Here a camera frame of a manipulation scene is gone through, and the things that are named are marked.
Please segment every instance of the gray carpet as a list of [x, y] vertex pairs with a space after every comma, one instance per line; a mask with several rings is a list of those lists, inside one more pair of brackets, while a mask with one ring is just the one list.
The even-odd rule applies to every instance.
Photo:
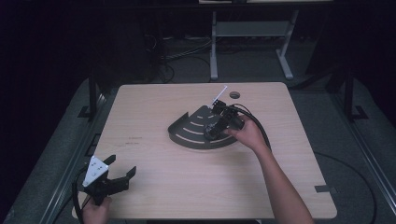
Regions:
[[[281, 81], [292, 86], [307, 79], [304, 70], [315, 43], [295, 42], [290, 45], [287, 58], [295, 75], [294, 80], [286, 80], [283, 77], [274, 52], [277, 46], [277, 42], [271, 42], [256, 49], [246, 48], [233, 54], [219, 54], [217, 82]], [[175, 71], [173, 82], [193, 83], [209, 80], [209, 53], [192, 56], [169, 62]], [[171, 75], [171, 71], [165, 71], [164, 67], [162, 70], [166, 75]], [[332, 197], [338, 210], [336, 218], [317, 220], [317, 223], [396, 223], [396, 216], [376, 184], [359, 144], [336, 103], [336, 99], [342, 99], [342, 93], [327, 93], [324, 90], [326, 80], [323, 78], [303, 91], [290, 91], [311, 146], [317, 152], [320, 169], [327, 184], [332, 188]], [[161, 82], [158, 77], [152, 81]], [[355, 105], [361, 105], [369, 119], [357, 120], [354, 125], [373, 150], [389, 181], [395, 186], [396, 173], [393, 172], [395, 165], [392, 162], [396, 153], [395, 129], [375, 105], [369, 92], [359, 82], [356, 82], [355, 87]], [[91, 140], [103, 130], [116, 94], [117, 88], [107, 93], [100, 101], [97, 116], [92, 122], [88, 122], [88, 119], [78, 118], [80, 109], [89, 104], [88, 82], [81, 84], [14, 203], [6, 223], [51, 223], [59, 213], [61, 204], [64, 204], [70, 195], [71, 182], [63, 183], [62, 179], [74, 176], [76, 170], [88, 160], [84, 154], [90, 148]], [[71, 208], [72, 204], [68, 203], [56, 223], [78, 223], [71, 217]], [[124, 220], [110, 222], [125, 223]]]

